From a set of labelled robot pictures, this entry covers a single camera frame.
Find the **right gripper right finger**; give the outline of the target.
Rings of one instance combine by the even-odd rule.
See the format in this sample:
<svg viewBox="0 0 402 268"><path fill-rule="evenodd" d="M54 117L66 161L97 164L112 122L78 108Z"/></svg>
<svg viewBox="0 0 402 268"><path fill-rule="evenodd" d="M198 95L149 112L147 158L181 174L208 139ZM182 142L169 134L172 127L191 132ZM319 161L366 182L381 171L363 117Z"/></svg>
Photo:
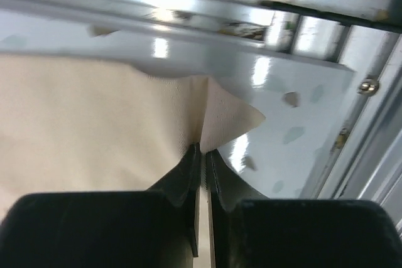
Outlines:
<svg viewBox="0 0 402 268"><path fill-rule="evenodd" d="M270 199L206 155L212 267L400 267L389 215L365 200Z"/></svg>

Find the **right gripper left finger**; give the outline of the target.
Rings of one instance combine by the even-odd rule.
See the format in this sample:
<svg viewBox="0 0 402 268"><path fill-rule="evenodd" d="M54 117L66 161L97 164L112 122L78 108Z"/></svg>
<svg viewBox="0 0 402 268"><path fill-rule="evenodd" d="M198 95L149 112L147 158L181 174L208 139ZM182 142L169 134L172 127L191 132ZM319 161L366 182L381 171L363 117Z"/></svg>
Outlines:
<svg viewBox="0 0 402 268"><path fill-rule="evenodd" d="M192 267L201 152L144 191L33 193L1 223L2 267Z"/></svg>

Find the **beige surgical cloth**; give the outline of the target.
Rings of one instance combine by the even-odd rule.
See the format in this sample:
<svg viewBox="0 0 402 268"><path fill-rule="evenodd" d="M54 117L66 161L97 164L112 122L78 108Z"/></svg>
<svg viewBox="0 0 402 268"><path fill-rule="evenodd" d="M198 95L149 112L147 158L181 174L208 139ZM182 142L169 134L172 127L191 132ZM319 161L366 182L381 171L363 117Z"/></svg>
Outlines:
<svg viewBox="0 0 402 268"><path fill-rule="evenodd" d="M1 215L28 193L144 189L258 127L212 77L160 78L111 61L1 55Z"/></svg>

